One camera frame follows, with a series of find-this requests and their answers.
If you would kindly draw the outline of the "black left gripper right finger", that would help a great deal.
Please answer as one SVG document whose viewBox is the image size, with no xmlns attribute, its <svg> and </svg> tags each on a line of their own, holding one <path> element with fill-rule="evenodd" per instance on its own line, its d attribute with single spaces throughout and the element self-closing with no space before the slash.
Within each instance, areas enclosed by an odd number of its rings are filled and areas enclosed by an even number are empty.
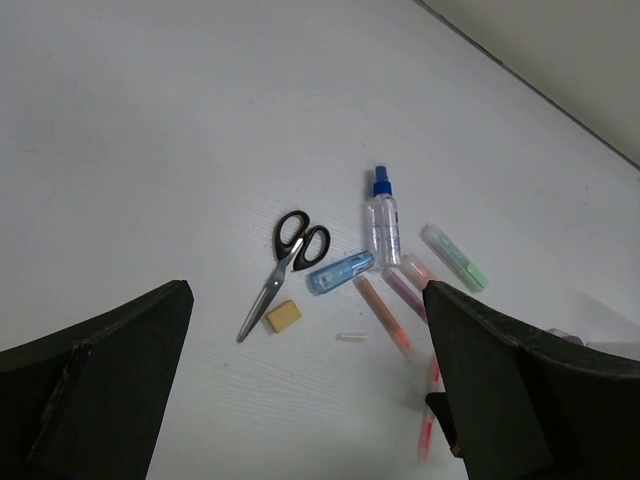
<svg viewBox="0 0 640 480">
<path fill-rule="evenodd" d="M 423 292 L 444 389 L 426 402 L 471 479 L 635 479 L 639 364 L 498 312 L 442 281 Z"/>
</svg>

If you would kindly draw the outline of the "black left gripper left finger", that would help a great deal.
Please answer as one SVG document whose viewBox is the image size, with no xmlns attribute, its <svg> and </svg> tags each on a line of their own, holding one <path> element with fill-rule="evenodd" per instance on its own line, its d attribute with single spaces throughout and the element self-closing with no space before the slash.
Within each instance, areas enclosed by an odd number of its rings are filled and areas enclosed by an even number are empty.
<svg viewBox="0 0 640 480">
<path fill-rule="evenodd" d="M 193 304 L 172 280 L 2 351 L 2 478 L 145 478 Z"/>
</svg>

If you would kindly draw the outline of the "brown orange slim pen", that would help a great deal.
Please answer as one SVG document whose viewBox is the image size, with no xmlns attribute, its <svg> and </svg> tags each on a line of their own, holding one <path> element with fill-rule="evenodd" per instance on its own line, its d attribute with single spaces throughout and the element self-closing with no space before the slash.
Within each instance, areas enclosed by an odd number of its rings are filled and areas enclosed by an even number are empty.
<svg viewBox="0 0 640 480">
<path fill-rule="evenodd" d="M 412 357 L 412 343 L 392 312 L 384 303 L 383 299 L 378 294 L 377 290 L 364 276 L 356 277 L 353 283 L 374 314 L 380 320 L 397 348 L 401 351 L 407 361 L 410 362 Z"/>
</svg>

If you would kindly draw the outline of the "purple highlighter pen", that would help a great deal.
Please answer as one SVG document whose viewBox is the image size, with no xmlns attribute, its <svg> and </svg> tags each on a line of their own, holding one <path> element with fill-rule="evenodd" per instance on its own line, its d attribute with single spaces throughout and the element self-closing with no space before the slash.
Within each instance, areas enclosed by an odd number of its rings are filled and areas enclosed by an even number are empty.
<svg viewBox="0 0 640 480">
<path fill-rule="evenodd" d="M 421 298 L 391 269 L 382 271 L 383 280 L 391 289 L 416 313 L 416 315 L 427 323 L 427 314 Z"/>
</svg>

